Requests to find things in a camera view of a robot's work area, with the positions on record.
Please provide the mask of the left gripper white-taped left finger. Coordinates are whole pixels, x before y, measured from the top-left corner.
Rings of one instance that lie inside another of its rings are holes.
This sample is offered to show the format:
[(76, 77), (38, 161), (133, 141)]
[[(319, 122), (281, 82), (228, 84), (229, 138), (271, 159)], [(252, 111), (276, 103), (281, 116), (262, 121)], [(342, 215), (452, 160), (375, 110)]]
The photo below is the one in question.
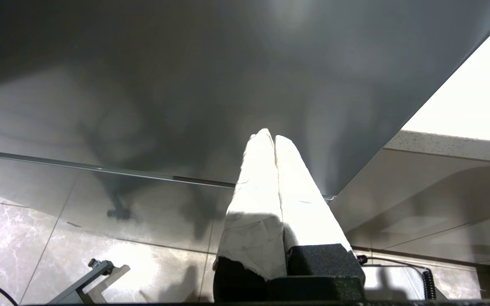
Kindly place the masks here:
[(264, 128), (247, 141), (225, 214), (214, 263), (214, 301), (265, 301), (268, 283), (286, 276), (274, 141)]

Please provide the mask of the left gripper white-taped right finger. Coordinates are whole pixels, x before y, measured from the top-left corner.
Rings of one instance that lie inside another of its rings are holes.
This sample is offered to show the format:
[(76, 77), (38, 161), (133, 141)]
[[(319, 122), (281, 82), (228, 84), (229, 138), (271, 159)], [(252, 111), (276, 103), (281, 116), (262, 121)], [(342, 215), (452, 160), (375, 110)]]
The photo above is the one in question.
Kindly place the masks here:
[(364, 282), (365, 273), (296, 145), (278, 135), (275, 155), (288, 275)]

